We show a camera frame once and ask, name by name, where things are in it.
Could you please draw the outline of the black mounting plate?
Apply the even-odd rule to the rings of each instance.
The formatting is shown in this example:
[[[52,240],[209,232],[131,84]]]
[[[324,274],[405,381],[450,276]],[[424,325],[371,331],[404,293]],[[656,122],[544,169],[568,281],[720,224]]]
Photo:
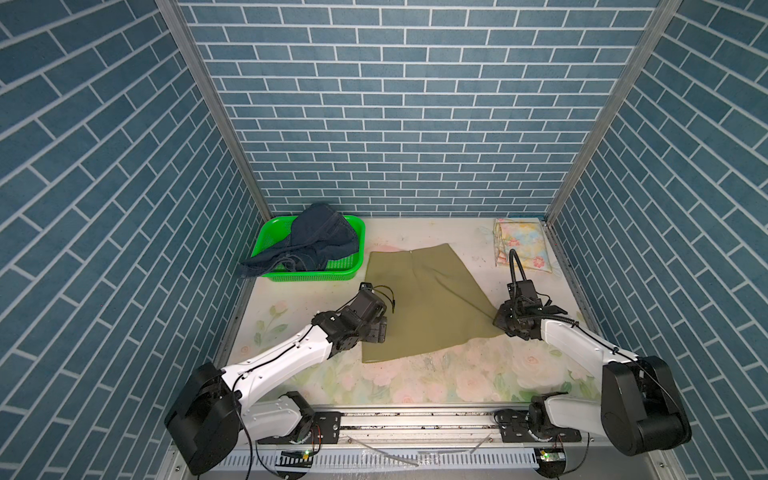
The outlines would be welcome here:
[[[493,418],[504,443],[578,443],[582,441],[578,430],[555,426],[549,416],[534,404],[531,404],[527,411],[497,410]]]
[[[320,434],[322,439],[316,439],[315,444],[334,445],[339,441],[342,418],[343,414],[340,411],[319,411],[314,414],[311,422],[302,420],[288,435],[267,437],[258,440],[257,443],[260,445],[310,445],[312,434]]]

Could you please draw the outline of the olive khaki skirt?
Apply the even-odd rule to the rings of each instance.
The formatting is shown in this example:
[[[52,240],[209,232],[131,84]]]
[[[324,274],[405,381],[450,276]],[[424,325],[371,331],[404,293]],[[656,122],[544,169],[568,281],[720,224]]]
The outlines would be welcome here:
[[[448,244],[373,252],[365,281],[395,296],[383,343],[365,343],[362,361],[378,363],[432,353],[474,338],[493,338],[498,308]]]

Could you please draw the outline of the left aluminium corner post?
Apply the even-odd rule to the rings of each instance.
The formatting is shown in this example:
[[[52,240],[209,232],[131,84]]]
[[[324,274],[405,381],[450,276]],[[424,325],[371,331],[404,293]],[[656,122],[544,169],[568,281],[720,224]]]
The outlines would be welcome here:
[[[237,137],[233,124],[197,47],[179,3],[172,0],[157,0],[156,4],[172,38],[186,62],[203,100],[210,110],[216,127],[232,155],[234,163],[255,202],[258,212],[265,221],[271,220],[273,215],[269,205],[262,194],[251,165],[246,157],[241,142]]]

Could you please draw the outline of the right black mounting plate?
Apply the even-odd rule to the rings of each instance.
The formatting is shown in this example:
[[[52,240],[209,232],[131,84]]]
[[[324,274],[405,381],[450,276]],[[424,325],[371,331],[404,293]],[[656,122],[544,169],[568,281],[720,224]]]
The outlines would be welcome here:
[[[527,411],[497,410],[493,418],[504,443],[578,443],[582,441],[578,430],[555,426],[549,416],[534,404],[531,404]]]

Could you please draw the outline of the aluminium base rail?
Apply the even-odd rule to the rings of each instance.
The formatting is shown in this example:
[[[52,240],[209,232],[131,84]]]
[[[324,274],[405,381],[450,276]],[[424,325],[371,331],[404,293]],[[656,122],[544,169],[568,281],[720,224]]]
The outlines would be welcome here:
[[[286,393],[301,396],[295,391]],[[471,436],[490,434],[501,438],[493,415],[497,410],[527,411],[528,407],[439,407],[439,408],[325,408],[309,405],[303,418],[311,422],[319,411],[340,411],[343,414],[339,441],[344,436],[379,443],[449,444],[468,440]]]

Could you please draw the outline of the aluminium corner post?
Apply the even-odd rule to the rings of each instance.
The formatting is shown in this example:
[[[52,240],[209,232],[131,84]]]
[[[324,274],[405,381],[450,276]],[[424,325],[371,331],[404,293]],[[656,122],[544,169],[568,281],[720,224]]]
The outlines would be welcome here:
[[[605,105],[597,115],[591,131],[585,137],[581,150],[576,155],[570,170],[563,179],[562,185],[547,209],[545,223],[549,228],[553,227],[561,214],[566,201],[591,162],[611,123],[627,99],[643,67],[649,60],[681,3],[681,0],[661,0],[658,2],[636,47],[629,55],[626,65],[610,91]]]
[[[258,212],[265,221],[271,220],[273,215],[269,205],[262,194],[251,165],[246,157],[241,142],[237,137],[233,124],[197,47],[179,3],[172,0],[157,0],[156,4],[172,38],[186,62],[203,100],[210,110],[216,127],[232,155],[234,163],[255,202]]]

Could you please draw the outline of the green plastic basket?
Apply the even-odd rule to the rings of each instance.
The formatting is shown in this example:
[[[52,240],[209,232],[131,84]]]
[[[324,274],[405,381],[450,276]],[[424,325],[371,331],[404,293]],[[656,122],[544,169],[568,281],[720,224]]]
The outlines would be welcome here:
[[[344,218],[358,236],[359,246],[355,253],[340,260],[329,261],[326,269],[322,271],[290,272],[284,267],[279,267],[264,274],[263,277],[274,282],[346,281],[353,279],[363,265],[366,226],[363,220],[356,216],[345,215]],[[252,255],[256,256],[284,240],[291,233],[292,224],[296,219],[297,216],[281,216],[266,222],[256,237]]]

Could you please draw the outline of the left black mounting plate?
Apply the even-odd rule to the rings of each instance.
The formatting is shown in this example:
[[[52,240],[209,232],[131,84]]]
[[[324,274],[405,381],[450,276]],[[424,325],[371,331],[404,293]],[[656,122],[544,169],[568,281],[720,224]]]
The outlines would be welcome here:
[[[267,437],[258,440],[257,443],[260,445],[310,445],[312,434],[320,434],[322,439],[316,439],[315,444],[334,445],[339,441],[342,418],[343,414],[340,411],[319,411],[314,414],[311,422],[302,420],[288,435]]]

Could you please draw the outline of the right aluminium corner post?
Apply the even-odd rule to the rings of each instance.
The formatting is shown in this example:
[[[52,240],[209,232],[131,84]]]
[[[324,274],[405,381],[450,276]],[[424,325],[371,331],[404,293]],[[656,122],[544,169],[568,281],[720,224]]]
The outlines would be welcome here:
[[[562,185],[547,209],[545,223],[549,228],[553,227],[561,214],[566,201],[591,162],[611,123],[627,99],[643,67],[649,60],[681,3],[681,0],[661,0],[658,2],[636,47],[629,55],[626,65],[610,91],[605,105],[597,115],[591,131],[585,137],[581,150],[576,155],[570,170],[563,179]]]

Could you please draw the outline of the floral pastel skirt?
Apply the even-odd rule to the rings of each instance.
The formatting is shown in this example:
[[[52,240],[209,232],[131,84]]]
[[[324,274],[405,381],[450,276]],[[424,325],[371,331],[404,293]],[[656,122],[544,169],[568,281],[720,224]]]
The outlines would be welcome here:
[[[545,236],[537,220],[496,219],[493,225],[495,264],[509,265],[509,251],[515,250],[525,269],[551,272]]]

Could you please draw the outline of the dark navy skirt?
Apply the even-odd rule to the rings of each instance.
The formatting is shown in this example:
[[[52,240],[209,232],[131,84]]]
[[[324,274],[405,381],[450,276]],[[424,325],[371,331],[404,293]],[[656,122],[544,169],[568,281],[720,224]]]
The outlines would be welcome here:
[[[352,225],[330,205],[315,203],[297,216],[285,239],[243,260],[236,273],[253,278],[278,267],[288,272],[323,271],[330,261],[358,251],[359,236]]]

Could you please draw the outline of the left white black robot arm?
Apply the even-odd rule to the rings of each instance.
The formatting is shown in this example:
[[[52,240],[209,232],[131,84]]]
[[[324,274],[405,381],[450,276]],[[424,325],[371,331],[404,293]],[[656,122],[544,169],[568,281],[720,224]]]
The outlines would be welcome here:
[[[360,342],[382,343],[383,314],[362,318],[347,309],[320,312],[283,343],[239,364],[196,368],[167,413],[164,424],[193,475],[210,471],[246,439],[292,434],[309,414],[301,396],[264,395],[305,369]]]

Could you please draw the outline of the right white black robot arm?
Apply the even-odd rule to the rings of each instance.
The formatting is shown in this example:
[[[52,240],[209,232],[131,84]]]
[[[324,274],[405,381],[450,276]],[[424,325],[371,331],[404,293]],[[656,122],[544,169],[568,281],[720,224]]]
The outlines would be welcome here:
[[[555,306],[519,309],[511,300],[494,325],[510,337],[540,340],[575,360],[600,387],[597,401],[556,392],[532,398],[527,426],[548,441],[559,432],[606,437],[626,456],[671,450],[691,440],[692,429],[668,364],[640,356],[584,329]]]

